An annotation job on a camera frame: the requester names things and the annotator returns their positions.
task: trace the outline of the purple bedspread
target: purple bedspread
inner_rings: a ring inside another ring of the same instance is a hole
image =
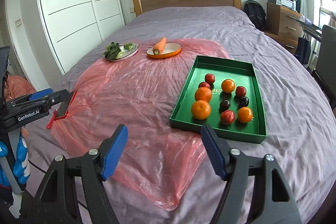
[[[152,38],[203,38],[219,42],[231,58],[253,63],[263,98],[268,137],[261,144],[229,141],[245,154],[273,154],[288,179],[304,223],[315,214],[336,179],[336,120],[321,89],[303,66],[283,47],[256,30],[233,7],[163,8],[137,17],[82,58],[55,87],[72,90],[78,77],[111,41]],[[51,115],[27,126],[30,160],[47,170],[56,155],[70,157],[45,128]],[[27,189],[35,194],[43,174],[32,167]],[[240,223],[247,218],[253,179],[249,180]],[[224,182],[206,156],[183,195],[179,207],[165,211],[127,187],[105,183],[121,224],[206,224],[221,198]],[[85,202],[82,190],[78,199]],[[83,209],[85,223],[90,223]]]

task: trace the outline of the orange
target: orange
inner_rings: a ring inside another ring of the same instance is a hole
[[[225,93],[231,93],[235,89],[236,85],[235,82],[233,82],[231,79],[226,79],[222,83],[222,90]]]
[[[198,100],[191,106],[191,114],[197,120],[204,120],[209,117],[211,113],[211,107],[208,102]]]
[[[242,123],[247,123],[253,118],[253,112],[249,107],[242,107],[238,110],[238,120]]]
[[[195,92],[195,100],[198,101],[198,100],[203,100],[203,101],[206,101],[206,102],[210,102],[212,98],[212,91],[211,89],[207,88],[207,87],[200,87],[196,90]]]

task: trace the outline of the white plate with dark rim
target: white plate with dark rim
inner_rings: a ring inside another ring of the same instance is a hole
[[[118,58],[118,59],[112,59],[110,60],[111,62],[118,62],[118,61],[121,61],[121,60],[125,60],[127,58],[130,58],[131,56],[135,55],[139,49],[139,44],[137,43],[132,43],[133,45],[133,49],[130,50],[130,51],[125,51],[122,53],[121,57]],[[120,49],[123,51],[124,50],[124,45],[120,46]]]

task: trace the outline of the bolt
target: bolt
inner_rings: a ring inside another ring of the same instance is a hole
[[[98,150],[97,149],[91,149],[90,151],[89,151],[89,154],[91,155],[91,156],[94,156],[94,155],[97,155],[98,154]]]
[[[235,155],[235,156],[238,156],[240,154],[240,150],[237,149],[237,148],[232,148],[231,149],[231,154]]]
[[[266,160],[273,161],[273,160],[274,160],[273,155],[271,155],[271,154],[267,154],[267,155],[266,155]]]
[[[55,157],[55,160],[56,161],[61,161],[63,159],[63,156],[62,155],[58,155]]]

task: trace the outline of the pink plastic sheet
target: pink plastic sheet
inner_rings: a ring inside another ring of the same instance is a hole
[[[139,43],[129,59],[91,65],[75,85],[67,118],[54,122],[52,134],[80,156],[125,124],[129,138],[113,179],[174,210],[206,152],[200,135],[171,128],[169,117],[196,55],[229,56],[217,42],[188,38],[168,41],[181,44],[178,55],[148,58],[158,40]]]

